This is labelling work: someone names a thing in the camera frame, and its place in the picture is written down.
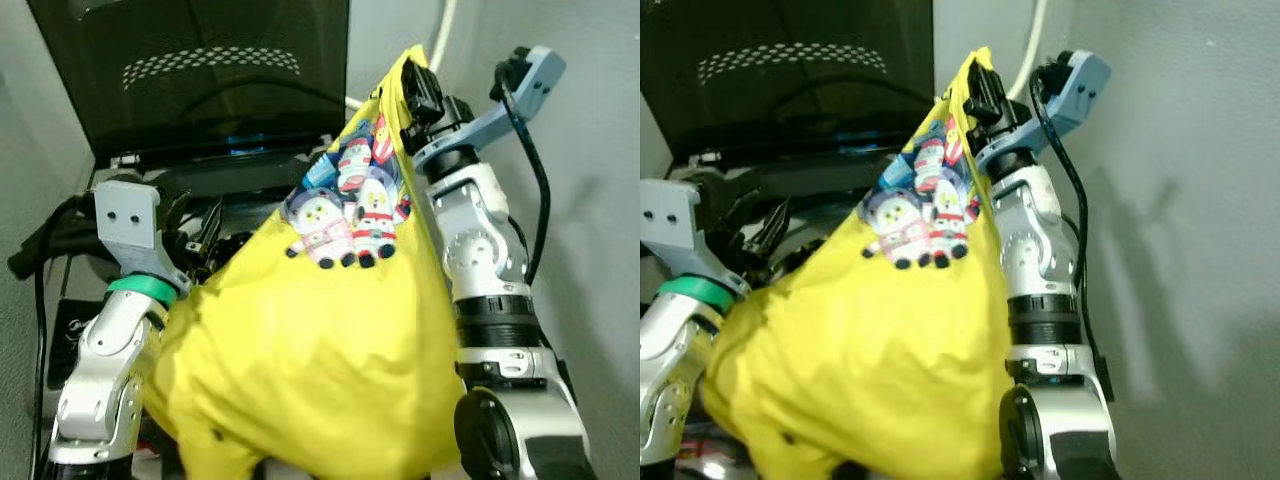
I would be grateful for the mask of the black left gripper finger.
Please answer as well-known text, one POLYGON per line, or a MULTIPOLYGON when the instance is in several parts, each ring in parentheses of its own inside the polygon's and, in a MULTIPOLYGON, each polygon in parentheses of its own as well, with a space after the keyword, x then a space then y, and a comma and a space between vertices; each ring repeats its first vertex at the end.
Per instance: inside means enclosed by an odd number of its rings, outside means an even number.
POLYGON ((225 200, 225 196, 214 200, 201 219, 197 236, 200 265, 210 264, 214 246, 221 230, 225 200))
POLYGON ((795 227, 794 198, 785 197, 774 212, 774 265, 777 268, 794 268, 797 259, 800 262, 803 261, 803 238, 799 237, 803 223, 800 221, 795 227))
POLYGON ((189 210, 189 202, 192 200, 191 189, 177 191, 165 202, 165 237, 173 237, 180 229, 182 218, 189 210))
POLYGON ((759 220, 759 228, 748 237, 748 252, 754 256, 769 256, 780 242, 781 202, 774 201, 759 220))

